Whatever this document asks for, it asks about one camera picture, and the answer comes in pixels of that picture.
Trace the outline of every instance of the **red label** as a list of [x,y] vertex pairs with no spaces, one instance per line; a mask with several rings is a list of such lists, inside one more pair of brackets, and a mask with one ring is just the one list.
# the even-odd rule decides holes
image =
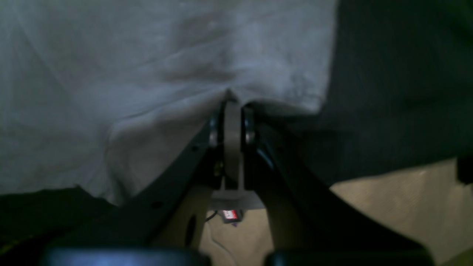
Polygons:
[[225,218],[227,218],[227,219],[237,219],[237,218],[238,218],[237,213],[236,213],[234,210],[231,210],[231,211],[223,211],[223,215],[224,215]]

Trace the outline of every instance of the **black plastic part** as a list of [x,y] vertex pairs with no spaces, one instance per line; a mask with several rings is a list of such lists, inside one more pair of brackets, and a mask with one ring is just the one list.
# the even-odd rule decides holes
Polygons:
[[225,105],[223,102],[220,104],[218,110],[214,112],[212,118],[209,121],[209,145],[212,149],[218,149],[218,152],[223,152],[223,140],[225,139],[223,123],[225,119]]
[[431,266],[426,251],[406,252],[313,252],[277,251],[269,255],[265,266],[340,265],[340,266]]
[[[244,155],[244,165],[245,168],[248,165],[248,159],[246,157],[247,154],[251,156],[255,152],[255,142],[257,141],[257,135],[254,130],[254,112],[253,109],[249,106],[243,107],[241,109],[241,151]],[[253,190],[254,189],[254,176],[247,175],[246,170],[244,174],[245,179],[245,189],[246,190]]]
[[72,249],[51,250],[41,266],[209,266],[210,259],[190,249]]
[[422,245],[372,221],[334,195],[300,161],[280,130],[256,123],[255,132],[260,138],[252,149],[246,147],[245,176],[254,181],[267,208],[276,250],[407,252],[423,254],[419,259],[424,265],[433,264]]
[[456,178],[465,185],[473,183],[473,156],[456,159]]

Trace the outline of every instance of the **dark cloth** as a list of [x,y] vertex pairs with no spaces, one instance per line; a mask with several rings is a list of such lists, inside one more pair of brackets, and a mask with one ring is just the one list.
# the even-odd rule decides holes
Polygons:
[[291,119],[325,183],[473,151],[473,1],[342,0],[326,106]]

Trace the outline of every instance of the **black metal frame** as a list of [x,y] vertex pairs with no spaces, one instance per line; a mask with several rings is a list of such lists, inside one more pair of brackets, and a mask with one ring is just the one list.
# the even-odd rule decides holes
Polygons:
[[[115,248],[130,256],[144,248],[147,252],[139,254],[154,256],[146,249],[149,246],[158,247],[168,265],[184,262],[165,260],[167,254],[196,257],[195,251],[166,248],[197,248],[200,242],[211,192],[220,186],[223,175],[223,110],[224,105],[148,188],[102,219],[54,241],[44,263],[57,265],[54,258],[64,258],[61,250],[89,256],[91,250]],[[257,117],[250,107],[242,109],[242,130],[246,189],[254,190],[264,202],[276,249],[268,265],[433,264],[423,246],[334,195],[298,159],[285,142],[284,131]],[[208,262],[185,260],[186,265]]]

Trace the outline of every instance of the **hole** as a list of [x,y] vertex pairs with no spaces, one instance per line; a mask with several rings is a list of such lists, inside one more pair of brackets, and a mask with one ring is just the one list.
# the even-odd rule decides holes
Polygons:
[[163,206],[163,203],[160,202],[160,201],[155,201],[153,203],[151,203],[151,208],[153,209],[159,209]]
[[197,223],[197,219],[195,218],[195,214],[194,214],[189,219],[189,222],[187,223],[187,230],[185,231],[185,246],[186,247],[191,245],[192,239],[194,238],[196,223]]

